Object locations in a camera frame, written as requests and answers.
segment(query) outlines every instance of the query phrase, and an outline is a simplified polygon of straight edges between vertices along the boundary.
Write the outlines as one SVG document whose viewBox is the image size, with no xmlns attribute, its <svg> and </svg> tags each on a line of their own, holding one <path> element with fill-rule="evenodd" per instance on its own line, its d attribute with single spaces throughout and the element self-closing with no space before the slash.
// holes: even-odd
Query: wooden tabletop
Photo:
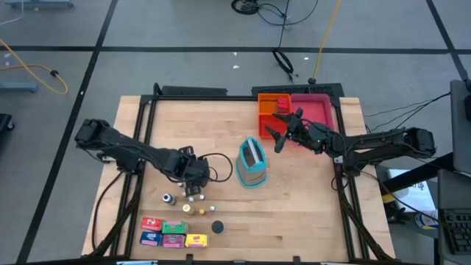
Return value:
<svg viewBox="0 0 471 265">
<path fill-rule="evenodd" d="M 114 127 L 125 135 L 132 136 L 139 100 L 139 96 L 121 98 Z M 347 134 L 365 133 L 359 100 L 341 98 L 341 109 Z M 247 136 L 258 138 L 257 135 L 257 102 L 159 101 L 150 145 L 175 149 L 192 145 L 197 155 L 221 152 L 234 161 L 242 141 Z M 334 176 L 332 159 L 327 155 L 314 155 L 291 142 L 286 142 L 283 151 L 276 154 L 274 141 L 260 142 L 267 158 L 267 182 L 258 188 L 243 188 L 234 173 L 227 182 L 208 183 L 202 190 L 206 200 L 197 199 L 192 204 L 206 211 L 210 206 L 216 207 L 215 212 L 205 216 L 183 213 L 182 206 L 188 203 L 181 196 L 183 190 L 148 165 L 131 258 L 182 260 L 186 253 L 193 253 L 195 260 L 213 261 L 292 261 L 294 255 L 300 256 L 302 261 L 347 261 L 339 198 L 330 187 Z M 227 176 L 229 165 L 224 158 L 209 157 L 208 160 L 218 171 L 219 178 Z M 375 173 L 371 166 L 365 171 Z M 104 166 L 97 198 L 116 175 L 116 165 Z M 122 177 L 106 193 L 100 205 L 97 243 L 116 220 L 123 180 Z M 378 183 L 366 175 L 355 180 L 366 228 L 385 252 L 394 257 Z M 177 197 L 175 206 L 162 201 L 165 193 Z M 178 250 L 140 245 L 143 216 L 188 222 L 191 233 L 209 235 L 210 247 Z M 219 235 L 210 229 L 216 220 L 224 222 L 224 232 Z M 91 222 L 84 254 L 92 250 Z M 353 224 L 351 227 L 356 256 L 360 257 L 357 232 Z M 121 234 L 119 253 L 124 249 L 127 225 Z"/>
</svg>

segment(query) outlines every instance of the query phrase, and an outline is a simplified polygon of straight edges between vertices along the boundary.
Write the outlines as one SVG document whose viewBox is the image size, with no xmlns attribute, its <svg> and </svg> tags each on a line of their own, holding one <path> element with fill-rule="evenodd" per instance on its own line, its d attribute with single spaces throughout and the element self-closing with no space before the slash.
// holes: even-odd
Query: black lid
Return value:
<svg viewBox="0 0 471 265">
<path fill-rule="evenodd" d="M 211 225 L 211 229 L 214 233 L 222 233 L 222 231 L 224 231 L 224 224 L 221 221 L 214 221 Z"/>
</svg>

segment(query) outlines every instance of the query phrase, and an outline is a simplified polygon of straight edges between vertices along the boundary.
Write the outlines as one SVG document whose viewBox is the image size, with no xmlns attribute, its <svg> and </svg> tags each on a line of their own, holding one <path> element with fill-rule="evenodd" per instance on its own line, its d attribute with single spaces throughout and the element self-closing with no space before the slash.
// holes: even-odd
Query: blue box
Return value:
<svg viewBox="0 0 471 265">
<path fill-rule="evenodd" d="M 162 234 L 156 232 L 142 232 L 140 243 L 147 246 L 161 246 Z"/>
</svg>

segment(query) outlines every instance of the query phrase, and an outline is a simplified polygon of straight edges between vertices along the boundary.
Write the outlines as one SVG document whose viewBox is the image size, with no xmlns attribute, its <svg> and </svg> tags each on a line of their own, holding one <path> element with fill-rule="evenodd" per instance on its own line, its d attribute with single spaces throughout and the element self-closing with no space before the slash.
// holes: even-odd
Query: concrete floor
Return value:
<svg viewBox="0 0 471 265">
<path fill-rule="evenodd" d="M 110 2 L 82 0 L 75 1 L 72 10 L 27 10 L 22 20 L 0 26 L 0 38 L 11 46 L 93 47 Z M 282 9 L 286 3 L 269 2 Z M 433 3 L 455 47 L 471 49 L 471 2 Z M 291 1 L 292 21 L 304 17 L 313 4 L 308 0 Z M 308 20 L 285 31 L 283 45 L 319 47 L 334 6 L 334 0 L 319 0 Z M 19 14 L 0 0 L 0 21 Z M 270 13 L 266 16 L 276 20 Z M 280 27 L 264 23 L 257 15 L 233 12 L 230 0 L 119 0 L 104 46 L 270 47 L 277 45 L 279 37 Z M 447 48 L 425 0 L 343 1 L 326 47 Z M 17 64 L 5 54 L 0 52 L 0 66 Z M 37 93 L 0 94 L 0 113 L 11 113 L 16 123 L 0 159 L 0 264 L 16 261 L 91 58 L 91 52 L 18 54 L 25 62 L 57 69 L 71 92 L 56 95 L 41 87 Z M 299 74 L 294 82 L 305 83 L 312 75 L 317 54 L 287 55 Z M 460 55 L 460 59 L 466 69 L 471 69 L 471 55 Z M 49 73 L 40 69 L 35 72 L 61 89 Z M 359 97 L 365 114 L 434 98 L 446 93 L 449 81 L 459 77 L 449 54 L 325 53 L 318 73 L 319 82 L 341 82 L 346 96 Z M 19 80 L 33 81 L 24 70 L 0 71 L 0 81 Z M 150 93 L 154 82 L 227 88 L 230 95 L 248 95 L 256 85 L 289 84 L 268 52 L 101 52 L 77 123 L 85 118 L 113 121 L 120 96 Z M 437 155 L 451 150 L 449 104 L 449 98 L 441 99 L 404 124 L 433 132 Z M 394 116 L 366 121 L 374 127 Z M 410 169 L 420 162 L 401 158 L 385 165 Z M 75 150 L 70 141 L 29 261 L 79 257 L 100 173 L 101 165 Z M 433 262 L 433 242 L 429 238 L 407 233 L 401 227 L 392 227 L 392 238 L 398 258 Z"/>
</svg>

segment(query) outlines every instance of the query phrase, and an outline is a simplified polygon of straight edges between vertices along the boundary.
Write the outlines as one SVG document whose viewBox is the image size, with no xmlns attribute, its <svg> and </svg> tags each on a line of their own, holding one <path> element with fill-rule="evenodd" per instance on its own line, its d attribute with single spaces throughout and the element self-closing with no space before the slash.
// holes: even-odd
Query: keyboard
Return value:
<svg viewBox="0 0 471 265">
<path fill-rule="evenodd" d="M 448 249 L 454 255 L 471 255 L 471 209 L 443 209 L 441 219 Z"/>
</svg>

